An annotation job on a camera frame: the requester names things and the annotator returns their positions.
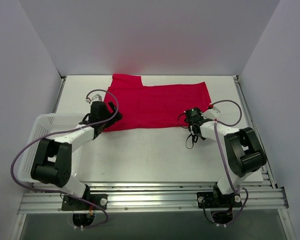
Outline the red t-shirt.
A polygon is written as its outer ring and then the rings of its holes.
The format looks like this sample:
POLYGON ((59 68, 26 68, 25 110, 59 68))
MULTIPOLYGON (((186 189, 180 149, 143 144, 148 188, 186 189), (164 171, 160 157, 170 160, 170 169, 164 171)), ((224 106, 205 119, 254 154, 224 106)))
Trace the red t-shirt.
POLYGON ((205 82, 145 86, 141 76, 113 74, 107 91, 105 102, 113 102, 122 119, 106 132, 177 127, 184 111, 204 111, 212 102, 205 82))

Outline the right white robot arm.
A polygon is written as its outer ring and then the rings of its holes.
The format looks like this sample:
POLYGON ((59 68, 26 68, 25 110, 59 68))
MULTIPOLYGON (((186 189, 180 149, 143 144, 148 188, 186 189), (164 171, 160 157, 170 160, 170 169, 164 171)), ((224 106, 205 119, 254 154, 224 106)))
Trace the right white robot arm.
POLYGON ((220 111, 216 107, 205 112, 195 107, 184 113, 184 121, 194 142, 200 138, 217 143, 225 176, 216 183, 212 200, 222 207, 230 201, 230 194, 239 192, 247 177, 266 165, 265 152, 252 128, 236 128, 219 122, 220 111))

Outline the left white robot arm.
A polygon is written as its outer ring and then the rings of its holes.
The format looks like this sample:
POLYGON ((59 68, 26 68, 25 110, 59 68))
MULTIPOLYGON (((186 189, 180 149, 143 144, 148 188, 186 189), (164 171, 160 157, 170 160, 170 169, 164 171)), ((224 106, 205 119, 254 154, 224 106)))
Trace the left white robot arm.
POLYGON ((74 196, 72 202, 78 209, 87 209, 91 203, 90 188, 71 174, 72 155, 122 118, 112 101, 92 102, 90 112, 72 132, 39 141, 30 171, 31 178, 60 188, 62 192, 74 196))

